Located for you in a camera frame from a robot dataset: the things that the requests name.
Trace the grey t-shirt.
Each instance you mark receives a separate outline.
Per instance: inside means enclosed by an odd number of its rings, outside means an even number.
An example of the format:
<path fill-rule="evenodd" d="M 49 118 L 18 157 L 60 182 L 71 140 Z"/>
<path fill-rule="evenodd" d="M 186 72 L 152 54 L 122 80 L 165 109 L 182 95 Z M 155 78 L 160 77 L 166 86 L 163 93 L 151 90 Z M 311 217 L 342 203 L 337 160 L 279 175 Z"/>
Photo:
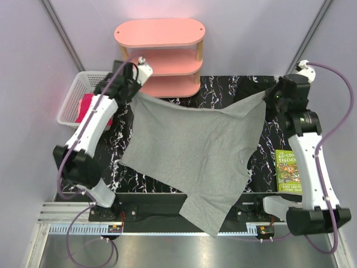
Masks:
<path fill-rule="evenodd" d="M 187 108 L 138 93 L 120 163 L 186 194 L 180 215 L 216 237 L 248 180 L 266 104 L 263 93 L 223 109 Z"/>

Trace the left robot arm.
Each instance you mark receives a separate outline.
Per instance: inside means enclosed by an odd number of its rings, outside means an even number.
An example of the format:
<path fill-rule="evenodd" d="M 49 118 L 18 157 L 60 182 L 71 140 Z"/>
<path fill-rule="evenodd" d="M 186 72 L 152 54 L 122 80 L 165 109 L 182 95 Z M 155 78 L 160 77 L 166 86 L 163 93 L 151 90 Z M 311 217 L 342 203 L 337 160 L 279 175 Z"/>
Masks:
<path fill-rule="evenodd" d="M 57 192 L 63 195 L 61 182 L 74 184 L 76 194 L 87 195 L 101 208 L 108 221 L 120 216 L 115 194 L 102 179 L 102 170 L 94 155 L 98 141 L 108 122 L 123 103 L 130 102 L 153 74 L 153 69 L 142 54 L 133 63 L 116 60 L 113 69 L 93 91 L 89 107 L 74 134 L 63 146 L 55 146 L 53 157 L 57 166 Z"/>

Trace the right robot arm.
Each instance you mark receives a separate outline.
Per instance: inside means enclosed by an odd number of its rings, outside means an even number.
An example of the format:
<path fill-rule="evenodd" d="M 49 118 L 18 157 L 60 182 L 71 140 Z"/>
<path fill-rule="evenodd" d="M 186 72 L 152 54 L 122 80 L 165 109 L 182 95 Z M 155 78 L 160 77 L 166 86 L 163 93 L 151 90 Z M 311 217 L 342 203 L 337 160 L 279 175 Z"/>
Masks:
<path fill-rule="evenodd" d="M 309 78 L 288 74 L 266 91 L 267 108 L 278 116 L 284 135 L 295 155 L 301 178 L 302 201 L 281 197 L 264 198 L 253 207 L 259 221 L 272 215 L 287 223 L 294 236 L 332 233 L 351 220 L 348 208 L 342 208 L 330 183 L 322 148 L 322 129 L 318 115 L 307 109 Z"/>

